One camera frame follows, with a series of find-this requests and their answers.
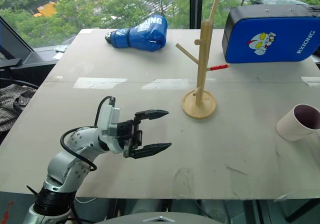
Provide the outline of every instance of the table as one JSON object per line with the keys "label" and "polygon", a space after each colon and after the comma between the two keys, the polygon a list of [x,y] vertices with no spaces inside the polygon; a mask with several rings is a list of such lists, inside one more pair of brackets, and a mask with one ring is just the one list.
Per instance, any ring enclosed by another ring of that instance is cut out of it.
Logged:
{"label": "table", "polygon": [[[138,111],[169,111],[141,128],[145,145],[172,146],[137,160],[100,155],[80,197],[285,200],[320,194],[318,136],[290,143],[275,128],[295,104],[320,108],[319,88],[301,80],[320,76],[310,58],[208,72],[205,88],[218,106],[197,120],[181,108],[196,86],[197,65],[175,44],[197,56],[200,30],[168,30],[157,52],[115,49],[104,40],[106,32],[82,30],[20,115],[0,146],[0,191],[29,193],[26,185],[39,191],[49,161],[62,149],[61,134],[92,125],[100,100],[112,95],[121,121]],[[223,30],[213,31],[210,66],[225,63],[222,36]]]}

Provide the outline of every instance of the plaid cloth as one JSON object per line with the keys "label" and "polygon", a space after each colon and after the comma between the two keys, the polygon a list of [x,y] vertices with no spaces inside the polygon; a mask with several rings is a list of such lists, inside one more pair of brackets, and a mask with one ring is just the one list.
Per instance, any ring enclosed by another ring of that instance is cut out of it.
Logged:
{"label": "plaid cloth", "polygon": [[0,89],[0,132],[12,128],[35,93],[32,87],[17,84]]}

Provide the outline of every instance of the blue boxing glove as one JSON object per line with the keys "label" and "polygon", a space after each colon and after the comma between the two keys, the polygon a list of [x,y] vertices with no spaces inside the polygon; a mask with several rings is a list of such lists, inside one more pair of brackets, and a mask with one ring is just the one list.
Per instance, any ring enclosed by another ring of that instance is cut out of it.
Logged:
{"label": "blue boxing glove", "polygon": [[137,48],[154,52],[166,45],[168,23],[161,15],[153,15],[140,25],[108,32],[106,41],[114,48]]}

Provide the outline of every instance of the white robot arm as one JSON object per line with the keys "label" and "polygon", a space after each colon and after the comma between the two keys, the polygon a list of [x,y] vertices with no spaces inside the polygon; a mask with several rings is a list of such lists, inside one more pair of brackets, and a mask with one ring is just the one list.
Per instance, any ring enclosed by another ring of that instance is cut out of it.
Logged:
{"label": "white robot arm", "polygon": [[[141,111],[133,120],[119,122],[120,109],[115,108],[115,102],[114,97],[107,96],[98,107],[94,126],[75,128],[62,135],[60,144],[64,150],[50,161],[40,193],[28,187],[36,200],[23,224],[64,224],[74,208],[77,190],[88,173],[97,169],[93,161],[98,155],[108,151],[123,152],[125,158],[138,159],[153,156],[171,145],[157,143],[138,149],[142,145],[141,120],[160,118],[168,114],[167,111]],[[71,136],[65,144],[68,134]]]}

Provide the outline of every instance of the white cup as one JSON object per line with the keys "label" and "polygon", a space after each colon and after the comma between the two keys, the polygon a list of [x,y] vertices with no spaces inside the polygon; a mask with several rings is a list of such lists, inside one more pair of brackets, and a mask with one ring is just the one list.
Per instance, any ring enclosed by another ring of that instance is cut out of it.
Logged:
{"label": "white cup", "polygon": [[287,141],[298,141],[320,130],[320,111],[307,104],[293,107],[276,124],[278,134]]}

